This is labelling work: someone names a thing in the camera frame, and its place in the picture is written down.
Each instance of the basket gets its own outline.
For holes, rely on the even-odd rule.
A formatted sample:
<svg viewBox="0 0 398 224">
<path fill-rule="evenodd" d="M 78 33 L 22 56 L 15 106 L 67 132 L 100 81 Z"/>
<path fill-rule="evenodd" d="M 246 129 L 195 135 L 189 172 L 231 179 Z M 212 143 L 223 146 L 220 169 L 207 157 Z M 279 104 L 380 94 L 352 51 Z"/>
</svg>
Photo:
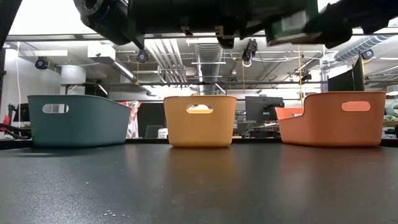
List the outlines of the basket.
<svg viewBox="0 0 398 224">
<path fill-rule="evenodd" d="M 28 96 L 35 146 L 95 147 L 126 140 L 130 108 L 98 96 Z M 45 113 L 48 105 L 67 105 L 66 113 Z"/>
<path fill-rule="evenodd" d="M 304 108 L 275 108 L 282 141 L 320 147 L 377 146 L 385 99 L 383 91 L 328 92 L 307 96 Z"/>
<path fill-rule="evenodd" d="M 190 110 L 208 105 L 209 110 Z M 227 147 L 232 143 L 236 98 L 171 96 L 164 99 L 169 143 L 174 147 Z"/>
</svg>

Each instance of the table surface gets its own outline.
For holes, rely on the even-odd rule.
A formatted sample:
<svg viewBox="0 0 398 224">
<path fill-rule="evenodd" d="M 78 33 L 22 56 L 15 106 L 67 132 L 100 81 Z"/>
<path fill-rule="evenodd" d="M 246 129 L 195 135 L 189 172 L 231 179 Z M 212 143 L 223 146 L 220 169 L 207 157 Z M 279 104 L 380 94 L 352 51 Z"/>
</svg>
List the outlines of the table surface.
<svg viewBox="0 0 398 224">
<path fill-rule="evenodd" d="M 0 151 L 0 223 L 398 223 L 398 149 Z"/>
</svg>

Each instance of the orange bin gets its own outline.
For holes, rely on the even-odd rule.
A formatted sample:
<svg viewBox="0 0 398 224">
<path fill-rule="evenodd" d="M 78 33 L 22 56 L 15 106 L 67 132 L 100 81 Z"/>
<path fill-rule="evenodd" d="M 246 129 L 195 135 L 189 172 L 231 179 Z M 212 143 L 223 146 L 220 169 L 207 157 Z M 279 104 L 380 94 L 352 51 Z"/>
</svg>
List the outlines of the orange bin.
<svg viewBox="0 0 398 224">
<path fill-rule="evenodd" d="M 336 91 L 306 97 L 304 108 L 275 108 L 282 141 L 320 147 L 380 144 L 383 91 Z"/>
<path fill-rule="evenodd" d="M 192 105 L 207 105 L 191 110 Z M 236 97 L 171 96 L 164 99 L 169 143 L 174 147 L 227 147 L 232 143 Z"/>
</svg>

